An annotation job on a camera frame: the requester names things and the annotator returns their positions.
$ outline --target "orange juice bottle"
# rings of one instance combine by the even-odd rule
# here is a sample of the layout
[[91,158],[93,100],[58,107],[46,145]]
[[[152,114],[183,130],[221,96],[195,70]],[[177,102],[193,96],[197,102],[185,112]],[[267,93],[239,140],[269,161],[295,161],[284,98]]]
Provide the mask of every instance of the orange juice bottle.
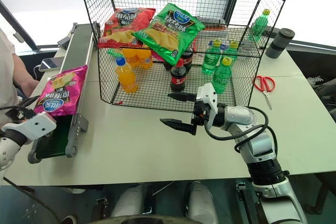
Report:
[[123,48],[122,53],[124,54],[125,60],[131,65],[132,68],[135,68],[137,65],[139,65],[137,49]]
[[115,59],[117,63],[117,68],[115,69],[115,73],[119,77],[119,82],[122,86],[122,89],[126,93],[136,92],[138,89],[138,83],[136,82],[135,74],[132,71],[132,67],[128,64],[124,58],[117,57]]
[[139,65],[144,69],[149,69],[153,65],[152,51],[147,46],[144,47],[147,49],[137,49]]

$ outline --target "table surface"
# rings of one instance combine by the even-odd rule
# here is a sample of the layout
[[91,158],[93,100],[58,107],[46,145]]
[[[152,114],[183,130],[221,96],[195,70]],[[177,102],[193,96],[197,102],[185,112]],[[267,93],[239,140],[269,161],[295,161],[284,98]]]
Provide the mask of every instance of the table surface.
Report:
[[[63,56],[60,49],[56,57]],[[34,94],[40,94],[46,72]],[[251,106],[264,110],[278,139],[278,160],[291,174],[336,170],[334,123],[300,69],[284,51],[278,59],[263,56],[259,74],[276,81],[270,95],[254,89]],[[6,176],[19,185],[92,185],[165,180],[249,177],[234,141],[216,141],[202,127],[197,135],[175,131],[160,118],[190,123],[191,113],[115,106],[100,100],[97,51],[93,51],[81,113],[89,130],[81,134],[74,158],[54,157],[30,164],[25,145],[7,169]],[[217,135],[227,132],[213,129]]]

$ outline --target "person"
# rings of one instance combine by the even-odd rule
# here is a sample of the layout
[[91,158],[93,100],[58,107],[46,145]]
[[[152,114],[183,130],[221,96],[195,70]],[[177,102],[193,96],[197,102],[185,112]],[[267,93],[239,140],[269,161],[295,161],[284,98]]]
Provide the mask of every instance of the person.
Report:
[[[26,97],[30,97],[39,83],[28,73],[22,60],[15,54],[14,45],[0,28],[0,108],[18,104],[13,81],[21,87]],[[6,111],[0,111],[0,128],[9,122]]]

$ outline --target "wire grid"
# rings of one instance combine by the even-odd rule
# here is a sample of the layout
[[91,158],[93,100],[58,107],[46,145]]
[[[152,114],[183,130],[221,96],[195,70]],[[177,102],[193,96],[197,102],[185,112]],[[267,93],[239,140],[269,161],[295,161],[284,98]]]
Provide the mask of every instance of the wire grid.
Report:
[[[218,96],[218,101],[227,105],[248,105],[253,89],[263,48],[268,37],[259,41],[249,39],[250,27],[267,8],[271,10],[268,25],[273,28],[284,0],[85,0],[90,22],[101,25],[101,33],[107,19],[115,8],[150,7],[160,12],[167,3],[174,3],[187,10],[193,16],[206,18],[203,22],[206,29],[201,31],[193,41],[196,52],[193,66],[187,76],[185,92],[196,93],[199,86],[211,82],[212,76],[201,73],[208,42],[220,39],[228,45],[230,41],[239,41],[238,60],[233,66],[232,78],[226,92]],[[229,25],[224,17],[228,9],[233,11]],[[94,31],[96,38],[101,34]],[[99,50],[99,81],[101,99],[117,105],[137,106],[161,110],[192,111],[193,104],[178,102],[167,97],[170,90],[170,74],[165,71],[162,63],[155,63],[151,69],[137,67],[139,89],[136,93],[127,94],[119,85],[118,76],[114,73],[115,60],[107,54],[107,49]]]

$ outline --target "green chip bag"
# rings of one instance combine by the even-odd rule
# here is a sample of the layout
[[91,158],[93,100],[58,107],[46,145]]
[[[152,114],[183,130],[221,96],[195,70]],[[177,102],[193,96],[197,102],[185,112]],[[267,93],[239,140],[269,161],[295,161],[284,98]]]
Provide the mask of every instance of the green chip bag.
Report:
[[168,3],[154,17],[149,27],[132,35],[157,52],[169,64],[176,65],[197,33],[204,28],[205,26],[188,12]]

